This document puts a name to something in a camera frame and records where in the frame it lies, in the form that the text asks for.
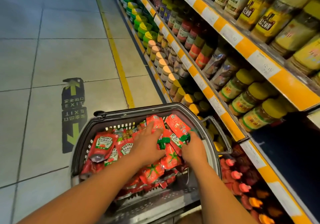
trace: person's left hand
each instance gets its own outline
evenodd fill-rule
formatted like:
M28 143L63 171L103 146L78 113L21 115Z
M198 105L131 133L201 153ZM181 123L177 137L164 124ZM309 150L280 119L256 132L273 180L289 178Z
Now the person's left hand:
M157 129L151 133L154 122L150 122L135 138L129 154L135 155L135 159L141 163L141 167L152 164L162 158L165 150L157 149L158 138L163 133L163 129Z

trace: floor tile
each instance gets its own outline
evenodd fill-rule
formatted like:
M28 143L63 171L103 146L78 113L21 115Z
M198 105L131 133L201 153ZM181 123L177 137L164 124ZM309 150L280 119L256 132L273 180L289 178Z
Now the floor tile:
M30 88L37 40L0 40L0 91Z
M98 12L45 9L42 15L41 39L106 39Z
M119 12L104 13L104 15L108 22L112 37L114 39L131 39L130 33Z
M68 173L68 168L65 168L18 183L13 222L17 223L67 191L71 187Z
M62 153L63 86L33 88L26 126L19 180L69 165L71 153ZM88 119L97 110L126 109L120 80L84 83Z
M126 77L148 75L132 39L114 39Z
M0 39L37 39L41 8L0 3Z
M15 188L15 185L11 185L0 189L0 216L2 224L10 224Z
M17 181L29 94L30 89L0 92L0 187Z
M108 40L40 40L33 87L118 78Z
M150 76L136 76L127 78L135 107L162 104Z

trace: person's right hand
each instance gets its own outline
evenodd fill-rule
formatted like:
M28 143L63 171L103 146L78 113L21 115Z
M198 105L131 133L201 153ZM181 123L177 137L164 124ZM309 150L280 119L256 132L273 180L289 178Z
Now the person's right hand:
M194 168L195 165L208 162L207 153L198 135L193 131L189 131L188 133L190 134L190 142L188 145L182 145L182 158Z

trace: person's right arm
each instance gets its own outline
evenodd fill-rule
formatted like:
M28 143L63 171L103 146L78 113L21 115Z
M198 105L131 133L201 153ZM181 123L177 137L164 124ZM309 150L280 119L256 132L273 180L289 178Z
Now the person's right arm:
M182 145L182 157L198 181L204 224L257 224L208 164L202 140L189 133L191 140Z

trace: hand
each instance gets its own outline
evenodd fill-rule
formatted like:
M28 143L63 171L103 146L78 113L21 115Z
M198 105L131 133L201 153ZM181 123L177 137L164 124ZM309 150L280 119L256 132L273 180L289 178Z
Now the hand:
M198 135L193 131L189 131L188 133L190 134L190 142L188 145L182 145L182 158L191 166L191 168L194 168L198 164L208 162L207 153L205 146Z
M137 135L129 153L135 155L134 158L141 162L141 167L154 163L166 154L165 150L157 149L157 141L163 133L163 129L157 129L154 133L151 133L153 124L154 122L149 123Z

